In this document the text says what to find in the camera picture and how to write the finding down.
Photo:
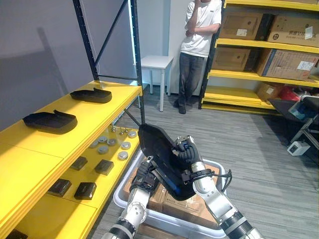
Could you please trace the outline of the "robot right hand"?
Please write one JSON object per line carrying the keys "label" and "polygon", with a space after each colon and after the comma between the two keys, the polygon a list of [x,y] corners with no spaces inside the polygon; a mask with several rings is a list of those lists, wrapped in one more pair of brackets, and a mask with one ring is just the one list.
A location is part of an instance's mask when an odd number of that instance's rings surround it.
{"label": "robot right hand", "polygon": [[178,136],[174,141],[172,152],[182,170],[196,172],[204,169],[202,157],[191,135]]}

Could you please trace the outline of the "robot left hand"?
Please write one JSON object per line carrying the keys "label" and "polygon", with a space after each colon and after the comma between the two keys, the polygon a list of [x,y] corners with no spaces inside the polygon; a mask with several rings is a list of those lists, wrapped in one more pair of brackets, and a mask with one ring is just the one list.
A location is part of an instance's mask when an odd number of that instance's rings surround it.
{"label": "robot left hand", "polygon": [[155,192],[159,180],[153,174],[155,167],[152,165],[153,156],[148,156],[138,167],[136,175],[132,180],[130,191],[135,188],[145,190],[149,192],[150,196]]}

